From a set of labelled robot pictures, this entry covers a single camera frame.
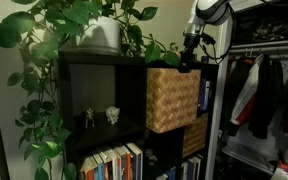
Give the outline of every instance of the woven basket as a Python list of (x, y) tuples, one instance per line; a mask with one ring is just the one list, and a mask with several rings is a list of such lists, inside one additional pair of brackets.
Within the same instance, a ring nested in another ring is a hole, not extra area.
[(196, 118), (193, 124), (185, 127), (183, 157), (205, 147), (208, 114)]
[(146, 126), (163, 133), (191, 124), (196, 118), (200, 70), (149, 68), (147, 72)]

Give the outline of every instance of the potted plant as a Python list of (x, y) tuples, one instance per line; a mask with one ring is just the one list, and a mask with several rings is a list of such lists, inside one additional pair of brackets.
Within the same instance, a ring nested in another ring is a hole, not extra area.
[[(135, 0), (106, 0), (104, 3), (101, 0), (12, 1), (32, 4), (27, 12), (14, 12), (0, 23), (0, 46), (18, 46), (23, 60), (22, 72), (12, 73), (7, 85), (20, 84), (27, 91), (27, 97), (32, 99), (21, 107), (20, 117), (15, 120), (15, 124), (24, 129), (19, 148), (25, 142), (24, 160), (33, 151), (39, 154), (35, 179), (53, 179), (51, 159), (61, 156), (61, 179), (65, 176), (66, 179), (75, 180), (75, 165), (66, 163), (64, 153), (64, 142), (70, 132), (63, 127), (56, 99), (54, 62), (58, 59), (59, 48), (71, 37), (83, 34), (81, 27), (88, 25), (90, 16), (111, 15), (122, 28), (124, 55), (137, 56), (144, 52), (146, 62), (164, 59), (169, 64), (178, 65), (178, 57), (172, 52), (176, 47), (171, 44), (167, 51), (152, 35), (143, 36), (140, 28), (130, 22), (131, 16), (137, 20), (149, 20), (157, 10), (149, 7), (139, 13), (133, 8)], [(122, 9), (119, 15), (115, 8), (118, 3)], [(149, 39), (148, 45), (142, 38)], [(49, 164), (48, 171), (44, 169), (45, 163)]]

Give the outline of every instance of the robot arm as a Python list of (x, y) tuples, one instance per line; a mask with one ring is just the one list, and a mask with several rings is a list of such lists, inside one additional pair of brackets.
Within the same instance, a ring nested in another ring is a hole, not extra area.
[(181, 52), (181, 61), (194, 59), (193, 51), (200, 42), (205, 24), (221, 25), (231, 14), (230, 0), (194, 0), (188, 26), (184, 31), (185, 49)]

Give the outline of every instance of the white pot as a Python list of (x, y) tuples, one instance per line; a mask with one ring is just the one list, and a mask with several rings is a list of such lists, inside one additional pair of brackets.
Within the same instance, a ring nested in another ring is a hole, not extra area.
[(120, 26), (111, 18), (90, 18), (89, 26), (84, 27), (84, 34), (76, 36), (78, 51), (96, 54), (120, 54)]

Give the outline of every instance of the white figurine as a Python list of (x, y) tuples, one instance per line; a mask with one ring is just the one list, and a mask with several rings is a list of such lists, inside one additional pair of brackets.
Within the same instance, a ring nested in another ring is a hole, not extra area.
[(85, 128), (87, 128), (87, 124), (88, 124), (88, 121), (92, 121), (92, 125), (93, 127), (95, 126), (94, 125), (94, 110), (89, 108), (87, 111), (86, 111), (86, 120), (85, 120)]
[(107, 120), (111, 122), (111, 124), (115, 124), (118, 120), (118, 115), (120, 114), (120, 109), (116, 107), (109, 107), (106, 109)]

